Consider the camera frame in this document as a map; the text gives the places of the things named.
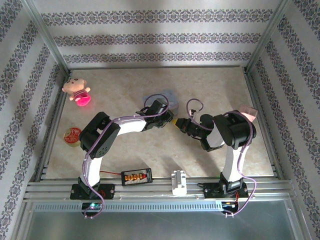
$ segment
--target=white clamp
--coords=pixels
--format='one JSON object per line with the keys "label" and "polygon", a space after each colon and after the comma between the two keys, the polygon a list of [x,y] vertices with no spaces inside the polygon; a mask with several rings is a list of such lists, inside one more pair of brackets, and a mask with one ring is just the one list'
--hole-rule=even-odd
{"label": "white clamp", "polygon": [[171,174],[171,181],[173,195],[184,196],[187,194],[187,180],[185,171],[173,171],[173,173]]}

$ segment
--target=pink plush toy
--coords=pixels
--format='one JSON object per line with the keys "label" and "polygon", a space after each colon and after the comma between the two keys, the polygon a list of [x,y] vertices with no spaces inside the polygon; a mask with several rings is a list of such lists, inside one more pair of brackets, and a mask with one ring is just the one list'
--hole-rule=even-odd
{"label": "pink plush toy", "polygon": [[70,101],[74,99],[76,104],[82,107],[91,100],[91,96],[88,93],[90,87],[86,87],[86,85],[87,81],[82,78],[70,79],[63,85],[62,91],[71,95],[69,97]]}

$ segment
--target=patterned wallpaper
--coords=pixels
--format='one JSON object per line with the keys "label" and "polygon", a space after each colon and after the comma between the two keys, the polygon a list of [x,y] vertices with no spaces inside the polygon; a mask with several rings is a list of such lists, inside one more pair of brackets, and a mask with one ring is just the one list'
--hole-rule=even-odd
{"label": "patterned wallpaper", "polygon": [[282,170],[320,239],[320,5],[293,0],[251,77]]}
{"label": "patterned wallpaper", "polygon": [[245,66],[280,0],[34,0],[70,68]]}
{"label": "patterned wallpaper", "polygon": [[0,15],[0,240],[8,240],[64,73],[19,0],[0,0]]}

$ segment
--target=beige floor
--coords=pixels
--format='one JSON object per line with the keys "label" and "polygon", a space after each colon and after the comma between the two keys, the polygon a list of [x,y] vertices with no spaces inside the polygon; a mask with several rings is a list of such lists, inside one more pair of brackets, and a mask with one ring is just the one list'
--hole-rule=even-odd
{"label": "beige floor", "polygon": [[[240,67],[75,70],[72,77],[87,80],[91,102],[79,107],[66,99],[46,174],[50,179],[80,175],[83,151],[64,143],[63,135],[70,127],[83,129],[100,111],[112,118],[132,115],[143,107],[143,96],[164,89],[175,91],[180,118],[187,117],[186,102],[190,98],[201,99],[204,102],[201,114],[213,116],[242,104],[252,106]],[[257,137],[246,154],[243,172],[250,176],[272,176],[258,121],[254,124]],[[225,147],[206,152],[197,140],[169,123],[161,129],[118,136],[102,160],[101,170],[119,173],[149,167],[154,177],[169,177],[173,170],[183,169],[191,177],[217,177],[224,167],[225,156]]]}

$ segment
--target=stuffed doll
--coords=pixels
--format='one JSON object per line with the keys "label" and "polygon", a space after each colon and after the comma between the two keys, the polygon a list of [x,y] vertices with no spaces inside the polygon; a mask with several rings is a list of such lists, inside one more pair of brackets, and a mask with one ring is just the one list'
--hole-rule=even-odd
{"label": "stuffed doll", "polygon": [[86,84],[87,81],[82,78],[73,78],[63,85],[62,91],[71,95],[69,97],[70,101],[74,99],[76,104],[82,107],[91,100],[91,96],[88,93],[90,88],[86,87]]}

